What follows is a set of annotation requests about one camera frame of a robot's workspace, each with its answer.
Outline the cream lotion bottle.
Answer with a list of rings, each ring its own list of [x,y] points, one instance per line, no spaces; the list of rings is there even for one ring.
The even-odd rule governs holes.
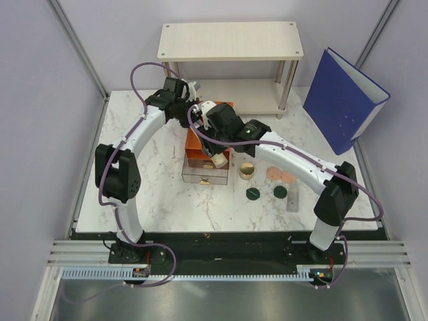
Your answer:
[[[213,162],[213,164],[217,168],[224,167],[228,163],[228,160],[227,160],[226,156],[223,153],[219,153],[219,154],[213,155],[211,157],[211,161]]]

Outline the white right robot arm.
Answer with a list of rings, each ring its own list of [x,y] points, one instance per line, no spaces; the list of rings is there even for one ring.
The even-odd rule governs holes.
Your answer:
[[[193,106],[187,118],[209,156],[232,148],[288,171],[309,186],[319,198],[306,255],[314,263],[322,263],[330,256],[330,246],[359,195],[353,165],[315,159],[286,142],[263,122],[255,119],[244,122],[227,103],[212,104],[208,110]]]

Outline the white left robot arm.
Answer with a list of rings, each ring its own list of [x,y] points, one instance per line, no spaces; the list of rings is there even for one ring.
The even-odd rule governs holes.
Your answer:
[[[111,206],[118,238],[126,242],[123,254],[132,263],[146,257],[139,242],[143,228],[138,218],[135,196],[141,186],[137,158],[158,130],[176,119],[186,128],[187,112],[198,103],[197,82],[167,77],[163,88],[142,100],[142,110],[125,133],[112,144],[99,144],[95,151],[95,183],[101,206]]]

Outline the orange drawer box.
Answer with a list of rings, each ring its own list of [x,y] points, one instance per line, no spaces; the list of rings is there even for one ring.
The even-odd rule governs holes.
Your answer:
[[[223,153],[227,150],[227,147],[214,143],[214,140],[220,140],[219,132],[214,129],[211,125],[210,128],[205,129],[202,125],[197,124],[196,117],[192,115],[193,109],[196,107],[196,102],[189,102],[189,109],[187,110],[187,119],[189,122],[190,129],[198,138],[201,143],[201,149],[204,154],[211,158],[215,154]]]

